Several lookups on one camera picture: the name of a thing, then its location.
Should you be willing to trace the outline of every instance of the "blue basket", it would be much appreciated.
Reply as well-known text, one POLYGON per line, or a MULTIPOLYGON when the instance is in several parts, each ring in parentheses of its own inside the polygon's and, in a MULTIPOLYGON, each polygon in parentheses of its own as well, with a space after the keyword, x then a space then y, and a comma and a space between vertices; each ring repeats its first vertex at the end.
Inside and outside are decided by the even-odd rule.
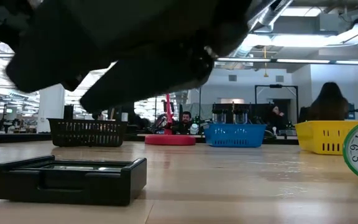
POLYGON ((264 124, 210 124, 204 134, 214 147, 260 147, 265 130, 264 124))

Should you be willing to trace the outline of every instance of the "long hair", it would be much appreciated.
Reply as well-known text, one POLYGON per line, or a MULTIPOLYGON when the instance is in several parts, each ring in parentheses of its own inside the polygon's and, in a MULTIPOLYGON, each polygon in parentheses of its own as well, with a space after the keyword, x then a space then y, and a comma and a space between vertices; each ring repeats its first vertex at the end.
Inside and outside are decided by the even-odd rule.
POLYGON ((342 96, 339 86, 334 82, 327 82, 311 104, 308 120, 342 121, 347 118, 348 111, 349 104, 342 96))

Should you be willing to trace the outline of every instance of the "ceiling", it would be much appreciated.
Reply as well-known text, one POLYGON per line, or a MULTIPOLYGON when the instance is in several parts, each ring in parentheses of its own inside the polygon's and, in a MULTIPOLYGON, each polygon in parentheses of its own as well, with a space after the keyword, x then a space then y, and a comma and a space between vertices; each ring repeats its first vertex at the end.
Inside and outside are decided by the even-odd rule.
MULTIPOLYGON (((40 2, 40 0, 29 1, 34 7, 40 2)), ((272 33, 253 32, 230 56, 239 57, 239 52, 242 51, 246 54, 241 57, 358 60, 358 28, 353 27, 351 22, 357 17, 357 6, 358 0, 294 0, 274 22, 272 33), (331 30, 337 34, 315 34, 316 31, 325 34, 331 30)), ((14 52, 6 44, 0 43, 1 53, 14 52)), ((39 93, 27 94, 15 90, 4 75, 4 67, 8 63, 9 58, 0 58, 0 107, 8 103, 9 106, 18 107, 20 113, 32 116, 37 113, 39 93)), ((225 63, 218 66, 225 66, 226 69, 254 70, 267 66, 267 68, 287 69, 287 72, 291 73, 302 65, 225 63)), ((65 103, 75 105, 76 112, 83 113, 78 100, 107 70, 108 68, 90 72, 76 91, 66 91, 65 103)), ((172 97, 179 95, 181 98, 176 100, 185 101, 182 97, 185 94, 182 93, 175 93, 172 97)), ((154 103, 154 98, 138 102, 137 107, 140 111, 137 113, 143 113, 147 117, 146 114, 150 114, 151 110, 154 111, 154 103)))

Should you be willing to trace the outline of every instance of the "wooden table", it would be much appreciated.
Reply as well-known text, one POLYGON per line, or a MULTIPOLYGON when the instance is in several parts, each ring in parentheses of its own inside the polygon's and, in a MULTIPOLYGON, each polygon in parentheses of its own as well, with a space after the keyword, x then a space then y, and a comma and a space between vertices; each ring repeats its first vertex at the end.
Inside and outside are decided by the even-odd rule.
POLYGON ((0 144, 0 162, 50 153, 59 159, 146 157, 148 184, 129 207, 0 200, 1 224, 358 224, 358 177, 341 156, 300 152, 298 146, 234 149, 125 142, 115 149, 59 148, 51 142, 0 144))

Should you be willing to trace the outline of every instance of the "yellow plastic basket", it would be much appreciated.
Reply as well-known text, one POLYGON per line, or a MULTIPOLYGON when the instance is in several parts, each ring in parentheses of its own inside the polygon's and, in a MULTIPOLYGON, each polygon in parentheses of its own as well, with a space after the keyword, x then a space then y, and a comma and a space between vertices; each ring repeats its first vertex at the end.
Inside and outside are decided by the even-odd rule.
POLYGON ((307 121, 295 125, 299 146, 317 154, 342 155, 343 142, 358 121, 307 121))

